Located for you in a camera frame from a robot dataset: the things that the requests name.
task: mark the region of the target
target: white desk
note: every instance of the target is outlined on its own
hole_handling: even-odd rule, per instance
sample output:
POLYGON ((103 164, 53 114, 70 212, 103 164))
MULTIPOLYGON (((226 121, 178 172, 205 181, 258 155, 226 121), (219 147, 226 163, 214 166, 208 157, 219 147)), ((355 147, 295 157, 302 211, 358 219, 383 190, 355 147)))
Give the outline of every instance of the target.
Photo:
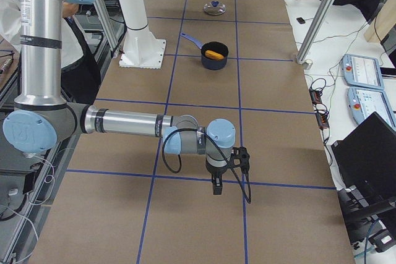
MULTIPOLYGON (((297 47, 299 48, 306 36, 312 20, 307 20, 305 24, 300 24, 297 22, 296 18, 313 18, 320 2, 319 0, 285 0, 285 2, 290 23, 293 27, 293 34, 297 42, 297 47)), ((334 81, 328 74, 328 71, 331 67, 336 66, 339 63, 345 53, 376 57, 380 63, 383 63, 384 67, 393 67, 388 56, 386 54, 382 54, 384 49, 380 44, 368 43, 364 39, 363 35, 367 28, 368 24, 366 23, 366 20, 361 12, 354 6, 332 6, 326 15, 325 21, 322 24, 315 41, 323 40, 328 36, 348 36, 327 38, 324 41, 320 41, 312 45, 307 58, 312 59, 314 64, 310 70, 305 71, 305 74, 309 75, 306 76, 307 85, 310 86, 312 79, 315 80, 318 78, 326 79, 327 85, 332 85, 334 81), (349 33, 358 31, 364 25, 365 27, 361 31, 349 35, 349 33)), ((325 88, 322 95, 323 103, 330 108, 330 138, 328 144, 332 144, 336 140, 344 139, 353 129, 355 129, 355 127, 357 127, 348 107, 348 86, 344 81, 339 67, 333 68, 333 74, 337 74, 335 88, 325 88)), ((323 84, 323 81, 320 81, 317 82, 314 87, 322 87, 323 84)), ((393 110, 396 110, 396 80, 385 80, 385 91, 389 97, 393 110)), ((329 131, 325 130, 324 133, 326 137, 329 131)), ((331 169, 335 185, 337 188, 341 188, 342 181, 337 167, 332 166, 331 169)), ((370 264, 394 264, 395 261, 395 247, 384 253, 368 253, 368 262, 370 264)), ((356 259, 356 263, 363 263, 363 259, 356 259)))

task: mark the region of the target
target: black monitor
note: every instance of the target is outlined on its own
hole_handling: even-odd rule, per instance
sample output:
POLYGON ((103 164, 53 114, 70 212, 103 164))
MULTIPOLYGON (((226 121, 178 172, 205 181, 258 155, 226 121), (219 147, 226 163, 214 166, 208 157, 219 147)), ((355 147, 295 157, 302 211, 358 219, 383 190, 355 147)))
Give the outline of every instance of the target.
MULTIPOLYGON (((378 113, 332 150, 345 185, 355 185, 369 205, 396 196, 396 131, 378 113)), ((396 209, 377 215, 396 237, 396 209)))

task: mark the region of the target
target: white shirt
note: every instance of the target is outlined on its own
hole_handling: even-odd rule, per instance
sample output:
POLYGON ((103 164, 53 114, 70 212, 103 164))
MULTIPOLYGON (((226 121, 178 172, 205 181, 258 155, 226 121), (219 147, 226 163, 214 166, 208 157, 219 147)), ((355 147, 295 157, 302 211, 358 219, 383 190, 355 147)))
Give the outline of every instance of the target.
MULTIPOLYGON (((67 22, 62 19, 62 68, 83 56, 82 48, 67 22)), ((0 0, 0 35, 20 52, 20 2, 0 0)))

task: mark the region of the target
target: blue handle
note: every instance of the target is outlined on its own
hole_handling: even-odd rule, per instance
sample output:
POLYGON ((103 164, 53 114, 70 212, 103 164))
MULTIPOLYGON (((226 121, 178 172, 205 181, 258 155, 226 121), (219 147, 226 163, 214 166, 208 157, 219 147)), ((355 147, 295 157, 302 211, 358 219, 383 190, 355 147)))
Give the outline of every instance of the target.
POLYGON ((182 37, 184 37, 184 38, 187 38, 189 41, 192 41, 193 43, 195 43, 196 44, 196 46, 199 48, 199 49, 202 49, 202 43, 199 41, 199 40, 196 40, 194 37, 192 37, 192 36, 189 36, 188 34, 185 34, 185 33, 180 33, 180 36, 182 36, 182 37))

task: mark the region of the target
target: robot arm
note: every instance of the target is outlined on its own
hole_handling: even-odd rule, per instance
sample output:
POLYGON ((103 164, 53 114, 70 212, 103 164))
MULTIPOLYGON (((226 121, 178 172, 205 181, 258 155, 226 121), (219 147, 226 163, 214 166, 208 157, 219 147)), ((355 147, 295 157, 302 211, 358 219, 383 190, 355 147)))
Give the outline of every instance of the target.
POLYGON ((4 135, 13 146, 37 153, 73 134, 92 132, 162 137, 163 153, 206 155, 214 194, 221 194, 222 174, 227 169, 237 176, 234 168, 240 167, 248 180, 249 155, 245 148, 233 147, 235 128, 225 119, 214 120, 205 128, 191 116, 110 111, 66 103, 60 94, 63 1, 21 0, 22 93, 15 99, 15 111, 3 123, 4 135))

